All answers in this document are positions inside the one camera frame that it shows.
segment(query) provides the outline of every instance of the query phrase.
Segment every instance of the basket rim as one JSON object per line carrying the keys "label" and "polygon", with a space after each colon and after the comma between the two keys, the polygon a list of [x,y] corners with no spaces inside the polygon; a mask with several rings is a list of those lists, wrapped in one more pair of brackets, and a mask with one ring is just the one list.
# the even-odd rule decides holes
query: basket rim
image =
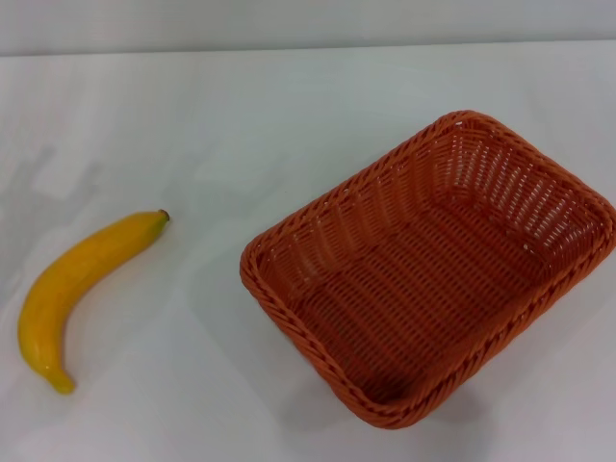
{"label": "basket rim", "polygon": [[[409,397],[388,403],[374,402],[348,379],[345,371],[336,363],[321,341],[286,306],[262,277],[258,269],[259,260],[263,256],[261,248],[269,247],[283,237],[293,234],[309,222],[310,218],[322,213],[329,204],[338,203],[347,193],[370,183],[386,168],[399,162],[404,154],[412,152],[412,148],[435,141],[455,125],[465,121],[478,123],[493,133],[498,132],[498,136],[516,147],[518,152],[530,157],[538,171],[567,187],[603,223],[603,233],[591,248],[579,255],[567,268],[523,295],[524,303],[521,303],[519,297],[514,300],[512,303],[515,303],[518,309],[513,315],[511,311],[503,310],[502,316],[497,317],[492,323],[493,328],[484,331],[479,341],[473,338],[471,339],[473,342],[466,348],[457,346],[465,353],[460,354],[452,364],[447,363],[442,368],[430,371],[429,380],[421,384],[421,388],[413,390]],[[475,111],[458,111],[443,115],[338,187],[258,235],[242,254],[240,273],[244,285],[264,311],[291,338],[297,349],[312,363],[319,375],[353,413],[375,426],[400,428],[424,417],[598,265],[616,244],[614,221],[616,221],[616,211],[606,199],[591,190],[573,173],[543,155],[522,137],[490,116]]]}

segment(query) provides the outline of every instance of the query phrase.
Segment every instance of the wicker basket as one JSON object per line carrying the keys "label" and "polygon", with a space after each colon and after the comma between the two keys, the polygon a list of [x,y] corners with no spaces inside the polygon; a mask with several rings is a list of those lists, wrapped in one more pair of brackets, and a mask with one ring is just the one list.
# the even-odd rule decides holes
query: wicker basket
{"label": "wicker basket", "polygon": [[241,275],[353,413],[400,428],[605,258],[615,220],[496,120],[458,112],[258,236]]}

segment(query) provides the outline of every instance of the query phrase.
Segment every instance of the artificial banana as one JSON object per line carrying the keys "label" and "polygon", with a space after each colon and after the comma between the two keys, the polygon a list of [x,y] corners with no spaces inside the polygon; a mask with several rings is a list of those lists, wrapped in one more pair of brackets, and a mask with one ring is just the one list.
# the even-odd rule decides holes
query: artificial banana
{"label": "artificial banana", "polygon": [[75,388],[63,367],[64,325],[73,306],[98,280],[154,243],[168,221],[164,210],[123,218],[72,247],[30,289],[19,317],[19,347],[59,393]]}

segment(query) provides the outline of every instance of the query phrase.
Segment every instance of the basket bottom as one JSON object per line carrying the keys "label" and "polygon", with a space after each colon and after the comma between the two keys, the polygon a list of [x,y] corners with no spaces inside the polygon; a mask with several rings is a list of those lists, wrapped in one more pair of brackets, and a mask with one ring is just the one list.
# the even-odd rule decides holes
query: basket bottom
{"label": "basket bottom", "polygon": [[530,243],[472,204],[450,202],[365,248],[290,308],[349,380],[385,404],[448,364],[546,269]]}

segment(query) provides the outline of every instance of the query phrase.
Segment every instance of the table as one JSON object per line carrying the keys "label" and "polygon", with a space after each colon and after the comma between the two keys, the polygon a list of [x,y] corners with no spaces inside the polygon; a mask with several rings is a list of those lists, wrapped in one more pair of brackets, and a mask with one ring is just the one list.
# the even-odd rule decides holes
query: table
{"label": "table", "polygon": [[[239,278],[249,240],[438,116],[499,119],[616,203],[616,42],[0,59],[0,460],[604,461],[616,257],[441,408],[350,414]],[[21,360],[65,248],[167,209],[67,327],[57,396]]]}

